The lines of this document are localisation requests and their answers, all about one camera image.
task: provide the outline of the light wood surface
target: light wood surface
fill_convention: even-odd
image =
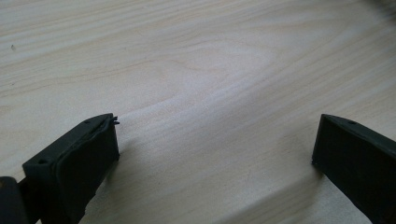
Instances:
[[[0,175],[112,112],[81,223],[370,223],[310,164],[322,113],[396,139],[396,23],[371,1],[0,2]]]

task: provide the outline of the black plastic part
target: black plastic part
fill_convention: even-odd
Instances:
[[[114,125],[104,114],[81,122],[23,164],[19,184],[0,181],[0,223],[76,224],[120,157]]]
[[[0,223],[29,224],[17,181],[0,177]]]
[[[322,115],[312,163],[373,223],[396,223],[396,143],[359,123]]]

